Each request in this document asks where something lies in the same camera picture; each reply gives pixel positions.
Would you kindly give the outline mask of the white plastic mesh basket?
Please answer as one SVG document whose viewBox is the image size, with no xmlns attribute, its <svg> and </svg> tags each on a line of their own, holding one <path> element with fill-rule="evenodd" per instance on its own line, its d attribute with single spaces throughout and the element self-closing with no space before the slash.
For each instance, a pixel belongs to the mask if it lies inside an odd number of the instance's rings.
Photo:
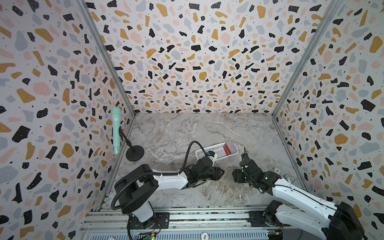
<svg viewBox="0 0 384 240">
<path fill-rule="evenodd" d="M 225 143 L 220 143 L 220 144 L 216 144 L 216 145 L 212 145 L 212 146 L 209 146 L 209 147 L 205 147 L 204 148 L 204 151 L 207 153 L 208 151 L 214 151 L 217 155 L 217 159 L 216 159 L 216 162 L 219 162 L 221 160 L 224 160 L 224 159 L 227 159 L 229 157 L 232 157 L 234 155 L 231 155 L 231 156 L 227 156 L 224 149 L 223 149 L 223 146 Z"/>
</svg>

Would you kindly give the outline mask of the stack of red cards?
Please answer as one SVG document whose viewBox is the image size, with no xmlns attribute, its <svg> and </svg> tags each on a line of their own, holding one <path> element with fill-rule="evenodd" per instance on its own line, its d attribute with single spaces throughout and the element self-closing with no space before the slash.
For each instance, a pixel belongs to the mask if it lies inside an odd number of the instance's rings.
<svg viewBox="0 0 384 240">
<path fill-rule="evenodd" d="M 223 149 L 227 156 L 235 155 L 238 153 L 237 147 L 233 142 L 226 142 L 223 146 Z"/>
</svg>

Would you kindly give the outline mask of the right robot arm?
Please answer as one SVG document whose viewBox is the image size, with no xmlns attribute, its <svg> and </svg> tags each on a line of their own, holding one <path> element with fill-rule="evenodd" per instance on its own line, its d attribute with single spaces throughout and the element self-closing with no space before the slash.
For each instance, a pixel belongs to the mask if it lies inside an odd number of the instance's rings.
<svg viewBox="0 0 384 240">
<path fill-rule="evenodd" d="M 365 240 L 365 231 L 353 208 L 318 198 L 282 178 L 264 172 L 248 154 L 241 155 L 233 171 L 236 183 L 248 184 L 262 194 L 276 197 L 265 208 L 263 219 L 271 227 L 290 225 L 322 240 Z"/>
</svg>

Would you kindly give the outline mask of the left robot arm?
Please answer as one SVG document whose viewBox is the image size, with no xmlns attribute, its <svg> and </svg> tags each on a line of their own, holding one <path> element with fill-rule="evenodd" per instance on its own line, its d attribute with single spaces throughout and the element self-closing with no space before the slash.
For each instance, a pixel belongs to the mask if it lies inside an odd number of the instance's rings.
<svg viewBox="0 0 384 240">
<path fill-rule="evenodd" d="M 110 208 L 121 210 L 139 229 L 148 229 L 158 221 L 149 198 L 160 190 L 195 188 L 206 181 L 218 181 L 225 171 L 204 156 L 194 165 L 183 165 L 177 172 L 159 172 L 143 164 L 115 184 L 116 195 Z"/>
</svg>

